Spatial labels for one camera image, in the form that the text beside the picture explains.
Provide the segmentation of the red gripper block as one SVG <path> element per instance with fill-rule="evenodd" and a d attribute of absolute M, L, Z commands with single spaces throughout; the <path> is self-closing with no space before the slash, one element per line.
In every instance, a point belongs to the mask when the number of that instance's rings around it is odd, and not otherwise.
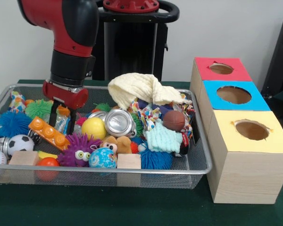
<path fill-rule="evenodd" d="M 83 87 L 70 88 L 50 83 L 46 80 L 42 86 L 43 94 L 53 100 L 51 107 L 49 125 L 55 127 L 57 119 L 57 109 L 63 103 L 70 110 L 70 121 L 67 126 L 67 135 L 73 134 L 76 122 L 76 109 L 85 105 L 88 99 L 88 90 Z"/>

